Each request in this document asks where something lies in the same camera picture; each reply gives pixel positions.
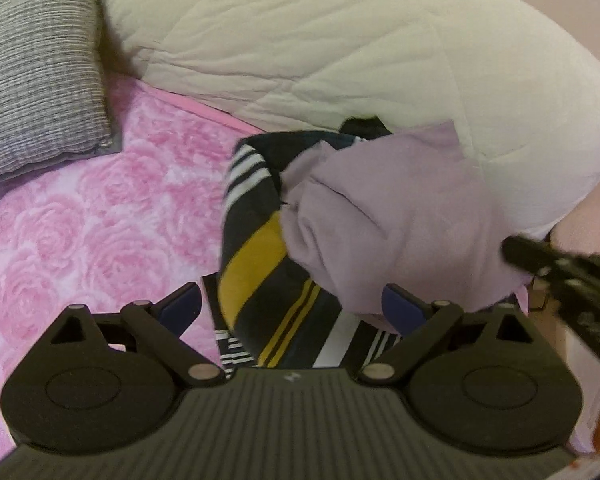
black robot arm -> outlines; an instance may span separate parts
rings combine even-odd
[[[600,359],[600,256],[561,253],[522,236],[502,244],[507,262],[548,283],[557,315]]]

yellow stripe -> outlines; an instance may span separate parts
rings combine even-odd
[[[293,316],[296,314],[296,311],[304,303],[304,300],[306,299],[307,295],[309,294],[309,288],[311,287],[311,284],[312,284],[312,281],[310,278],[304,282],[304,286],[302,287],[302,293],[298,297],[298,300],[293,305],[291,305],[289,310],[286,311],[285,317],[280,322],[280,324],[278,325],[278,328],[276,329],[273,336],[271,336],[271,339],[267,343],[267,346],[264,347],[264,350],[258,357],[258,366],[264,366],[264,361],[267,360],[267,358],[269,357],[269,354],[273,350],[274,346],[279,341],[279,339],[282,337],[282,334],[284,333],[286,326],[289,324],[289,322],[291,321]]]
[[[278,211],[234,254],[218,283],[222,316],[230,330],[240,310],[286,256]]]
[[[298,317],[294,321],[293,326],[291,327],[291,330],[289,330],[289,332],[286,333],[286,336],[283,339],[282,344],[280,345],[280,347],[278,348],[278,351],[276,352],[276,354],[273,356],[273,358],[267,365],[267,368],[275,368],[276,366],[278,366],[278,363],[280,362],[280,359],[284,355],[286,348],[289,346],[291,339],[298,331],[298,328],[300,327],[301,323],[304,321],[304,318],[306,317],[306,315],[311,311],[311,307],[314,306],[315,299],[318,297],[318,294],[320,294],[320,287],[318,285],[316,285],[314,287],[314,290],[311,291],[311,295],[309,296],[309,299],[307,300],[306,305],[302,308],[300,314],[298,314]]]

clothing pile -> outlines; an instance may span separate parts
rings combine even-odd
[[[512,229],[452,123],[391,134],[374,118],[249,137],[226,186],[207,291],[229,373],[359,369],[400,340],[382,315],[387,283],[474,312],[515,303],[528,280],[500,256]]]

pink bedspread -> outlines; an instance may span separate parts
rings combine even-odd
[[[124,76],[109,91],[123,153],[0,187],[0,388],[66,305],[155,301],[218,268],[224,171],[257,129]],[[183,339],[218,360],[208,311]]]

striped fabric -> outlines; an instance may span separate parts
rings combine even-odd
[[[253,365],[354,371],[400,339],[344,312],[286,254],[280,172],[320,140],[341,149],[361,139],[331,132],[263,134],[235,150],[226,178],[218,301],[208,293],[228,374]]]
[[[99,0],[0,0],[0,182],[121,149],[101,29]]]

